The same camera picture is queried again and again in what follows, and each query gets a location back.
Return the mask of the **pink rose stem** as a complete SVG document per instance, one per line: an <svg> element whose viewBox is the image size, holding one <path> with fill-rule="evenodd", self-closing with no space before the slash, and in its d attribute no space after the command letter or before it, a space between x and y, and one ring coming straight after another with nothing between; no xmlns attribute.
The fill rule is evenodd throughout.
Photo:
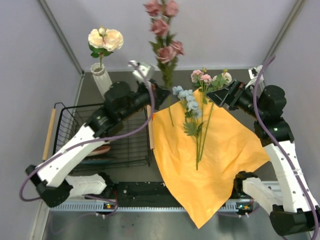
<svg viewBox="0 0 320 240"><path fill-rule="evenodd" d="M202 160L205 134L204 134L204 113L205 107L208 104L207 101L207 92L208 89L212 86L212 77L207 73L207 69L203 68L202 70L194 70L191 74L191 81L194 83L194 86L198 88L200 93L200 123L197 128L198 138L197 138L197 152L196 152L196 170L199 169L199 163Z"/></svg>

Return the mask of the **mauve rose stem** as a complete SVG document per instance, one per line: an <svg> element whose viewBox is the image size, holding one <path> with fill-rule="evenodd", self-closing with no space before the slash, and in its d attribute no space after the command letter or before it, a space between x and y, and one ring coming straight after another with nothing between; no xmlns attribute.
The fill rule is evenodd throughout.
<svg viewBox="0 0 320 240"><path fill-rule="evenodd" d="M172 19L179 13L179 5L174 0L150 0L143 6L150 17L149 31L155 36L155 41L151 41L150 45L164 86L169 89L173 86L173 72L179 56L185 54L183 43L174 40L176 35L171 33Z"/></svg>

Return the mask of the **orange paper flower bouquet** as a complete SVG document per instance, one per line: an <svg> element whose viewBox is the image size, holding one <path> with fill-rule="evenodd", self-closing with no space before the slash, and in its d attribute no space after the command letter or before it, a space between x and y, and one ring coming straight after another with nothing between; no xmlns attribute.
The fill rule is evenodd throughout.
<svg viewBox="0 0 320 240"><path fill-rule="evenodd" d="M206 135L200 162L196 140L185 134L180 103L153 115L154 156L170 193L201 228L232 194L241 171L254 172L269 161L258 137L223 108L206 104Z"/></svg>

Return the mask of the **cream rose stem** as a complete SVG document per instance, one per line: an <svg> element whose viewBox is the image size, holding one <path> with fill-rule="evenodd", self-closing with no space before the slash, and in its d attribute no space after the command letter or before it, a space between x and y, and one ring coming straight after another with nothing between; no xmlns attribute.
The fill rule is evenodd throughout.
<svg viewBox="0 0 320 240"><path fill-rule="evenodd" d="M88 35L88 47L92 58L99 59L99 67L103 68L103 58L110 56L114 51L122 48L124 37L120 31L100 27L93 29Z"/></svg>
<svg viewBox="0 0 320 240"><path fill-rule="evenodd" d="M211 87L208 89L207 93L213 92L215 90L220 90L222 87L225 87L231 81L232 81L232 76L228 72L228 70L225 68L222 73L212 77ZM210 125L210 122L211 122L211 116L212 116L212 112L213 112L213 109L214 109L214 103L212 101L210 101L207 96L206 96L206 100L207 100L207 105L210 104L210 109L209 109L209 113L208 113L207 119L205 120L205 123L204 123L205 141L204 141L204 145L203 145L203 153L204 153L204 148L205 148L205 142L206 142L206 138L207 138L208 128L209 128L209 125Z"/></svg>

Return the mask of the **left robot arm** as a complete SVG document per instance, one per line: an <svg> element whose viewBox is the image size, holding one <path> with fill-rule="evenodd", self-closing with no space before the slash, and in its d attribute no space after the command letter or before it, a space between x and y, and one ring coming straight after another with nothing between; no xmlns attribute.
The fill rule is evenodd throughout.
<svg viewBox="0 0 320 240"><path fill-rule="evenodd" d="M170 91L154 80L139 83L137 91L132 91L125 81L112 84L104 94L103 106L88 118L66 145L50 159L25 170L40 199L54 208L72 197L100 195L109 198L114 187L106 174L70 176L70 172L97 148L120 139L119 132L124 128L125 120L146 106L158 108L169 95Z"/></svg>

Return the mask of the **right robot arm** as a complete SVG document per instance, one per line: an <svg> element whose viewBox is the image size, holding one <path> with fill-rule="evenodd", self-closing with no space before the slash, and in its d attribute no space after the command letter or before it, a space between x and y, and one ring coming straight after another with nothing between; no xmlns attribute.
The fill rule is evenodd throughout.
<svg viewBox="0 0 320 240"><path fill-rule="evenodd" d="M256 200L279 236L313 232L315 239L320 227L320 205L310 193L296 155L293 133L282 117L287 103L284 90L268 85L256 97L250 87L234 80L207 93L207 97L218 107L241 109L256 119L254 133L269 157L281 191L277 194L256 174L240 171L234 179L234 194Z"/></svg>

